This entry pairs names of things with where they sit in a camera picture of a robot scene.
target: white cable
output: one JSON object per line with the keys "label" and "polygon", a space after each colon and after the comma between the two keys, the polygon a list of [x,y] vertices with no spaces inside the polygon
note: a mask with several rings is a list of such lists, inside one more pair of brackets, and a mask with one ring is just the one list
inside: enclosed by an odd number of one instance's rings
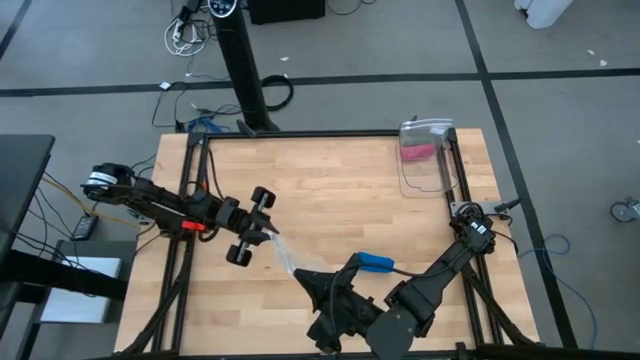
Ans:
{"label": "white cable", "polygon": [[[167,26],[167,29],[164,31],[164,46],[167,48],[167,51],[171,55],[183,56],[183,57],[193,56],[199,53],[200,51],[202,51],[202,49],[204,49],[204,46],[206,45],[206,42],[203,39],[198,38],[196,26],[194,24],[191,24],[191,35],[192,35],[191,41],[184,42],[183,45],[180,45],[180,43],[183,41],[180,41],[180,40],[176,41],[176,39],[173,37],[173,34],[177,33],[177,29],[179,26],[180,26],[180,21],[178,19],[175,19],[171,22],[171,24],[169,24],[169,26]],[[171,31],[172,27],[173,27],[173,32],[171,33],[172,35],[169,35],[169,32]],[[171,50],[171,47],[169,46],[169,42],[167,41],[169,37],[172,38],[172,45],[174,50]]]}

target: black metal frame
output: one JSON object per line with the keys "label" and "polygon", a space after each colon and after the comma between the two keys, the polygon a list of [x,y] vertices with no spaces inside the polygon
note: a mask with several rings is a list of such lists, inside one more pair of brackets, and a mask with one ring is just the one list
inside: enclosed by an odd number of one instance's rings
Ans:
{"label": "black metal frame", "polygon": [[[398,130],[394,129],[380,129],[380,130],[338,130],[338,131],[278,131],[278,132],[261,132],[257,134],[256,138],[259,139],[281,139],[281,138],[306,138],[306,137],[314,137],[314,138],[330,138],[330,137],[395,137],[398,136]],[[470,201],[471,195],[469,192],[469,185],[466,179],[464,164],[462,161],[462,156],[460,153],[460,147],[457,141],[457,136],[455,129],[451,129],[448,136],[448,148],[450,149],[450,154],[454,162],[454,167],[456,170],[458,184],[460,186],[462,200]],[[204,177],[207,176],[207,173],[204,169],[207,168],[207,149],[209,148],[209,143],[211,140],[219,140],[219,139],[251,139],[249,136],[242,133],[224,133],[224,134],[202,134],[202,133],[191,133],[187,138],[187,149],[185,152],[184,163],[182,167],[182,174],[180,180],[180,194],[186,194],[187,183],[190,181],[189,175],[191,173],[191,165],[194,162],[194,150],[196,145],[201,145],[200,158],[198,159],[198,170],[197,170],[197,180],[201,182],[204,180]],[[447,203],[456,201],[455,193],[453,190],[449,190],[445,192]],[[169,254],[167,256],[167,263],[165,266],[165,276],[162,283],[162,289],[169,288],[173,279],[173,269],[175,267],[175,259],[177,254],[177,242],[176,245],[170,244]],[[189,241],[187,246],[194,246],[194,240]],[[191,272],[191,263],[193,260],[193,252],[191,256],[188,256],[183,261],[188,261],[188,275]],[[479,260],[478,267],[480,269],[479,277],[480,281],[484,284],[484,286],[488,289],[489,293],[491,293],[491,283],[489,281],[489,274],[486,268],[486,263],[484,259],[482,262]],[[473,335],[473,339],[475,345],[478,346],[480,344],[484,344],[484,332],[482,330],[482,323],[480,320],[477,301],[475,292],[471,284],[464,280],[464,292],[467,303],[467,310],[469,312],[469,321],[471,326],[471,331]],[[176,311],[175,324],[172,333],[172,342],[171,347],[168,350],[180,351],[180,344],[182,338],[184,317],[186,311],[186,304],[188,298],[188,286],[183,288],[180,293],[180,297],[178,298],[178,308]],[[491,313],[488,312],[488,316],[490,319],[490,327],[493,335],[493,339],[496,344],[502,344],[502,333],[500,331],[500,327],[498,326],[497,321],[493,317]],[[156,334],[154,335],[154,344],[159,345],[158,348],[152,348],[153,351],[159,351],[161,349],[161,342],[164,337],[165,327],[160,326]],[[456,350],[434,350],[434,351],[413,351],[409,352],[407,355],[407,359],[442,359],[442,358],[452,358],[452,359],[463,359],[469,357],[472,352],[467,351],[464,347],[464,344],[458,343],[456,344]],[[320,358],[323,355],[320,354],[274,354],[274,355],[202,355],[202,356],[181,356],[180,359],[257,359],[257,358],[278,358],[278,359],[315,359]],[[345,359],[375,359],[375,357],[371,353],[343,353],[340,354],[341,358]]]}

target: black box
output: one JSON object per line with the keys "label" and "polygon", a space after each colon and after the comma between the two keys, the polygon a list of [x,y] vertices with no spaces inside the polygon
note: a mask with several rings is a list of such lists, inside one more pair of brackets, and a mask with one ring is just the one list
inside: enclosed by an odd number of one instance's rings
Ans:
{"label": "black box", "polygon": [[248,0],[251,23],[318,19],[324,16],[325,0]]}

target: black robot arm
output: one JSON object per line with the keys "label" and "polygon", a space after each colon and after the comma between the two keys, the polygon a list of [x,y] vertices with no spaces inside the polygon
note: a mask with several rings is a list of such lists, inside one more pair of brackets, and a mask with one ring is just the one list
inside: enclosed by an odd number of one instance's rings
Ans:
{"label": "black robot arm", "polygon": [[135,176],[128,166],[105,163],[93,167],[82,187],[93,201],[125,205],[154,219],[165,236],[184,238],[195,231],[201,235],[200,240],[208,241],[213,236],[202,237],[202,234],[212,231],[214,235],[220,228],[238,234],[240,244],[230,248],[227,260],[247,266],[251,260],[249,245],[258,246],[270,239],[262,229],[278,232],[269,215],[263,212],[273,206],[275,194],[257,187],[251,198],[255,205],[247,211],[239,207],[238,200],[220,199],[209,193],[204,184],[195,185],[192,195],[181,197],[151,180]]}
{"label": "black robot arm", "polygon": [[425,337],[442,303],[442,293],[451,280],[478,254],[493,252],[492,221],[474,206],[462,208],[450,226],[456,241],[426,272],[399,283],[387,295],[388,311],[353,291],[351,280],[359,267],[376,266],[351,256],[336,273],[297,269],[294,276],[304,287],[320,314],[307,336],[326,352],[341,351],[340,336],[358,334],[365,338],[379,359],[400,359],[414,337]]}

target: clear plastic container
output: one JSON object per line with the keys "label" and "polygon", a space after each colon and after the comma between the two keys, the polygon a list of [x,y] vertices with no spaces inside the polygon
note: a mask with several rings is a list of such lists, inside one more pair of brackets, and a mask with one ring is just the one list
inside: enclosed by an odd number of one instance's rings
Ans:
{"label": "clear plastic container", "polygon": [[447,131],[451,119],[414,118],[400,125],[398,176],[405,197],[428,197],[458,185],[452,173]]}

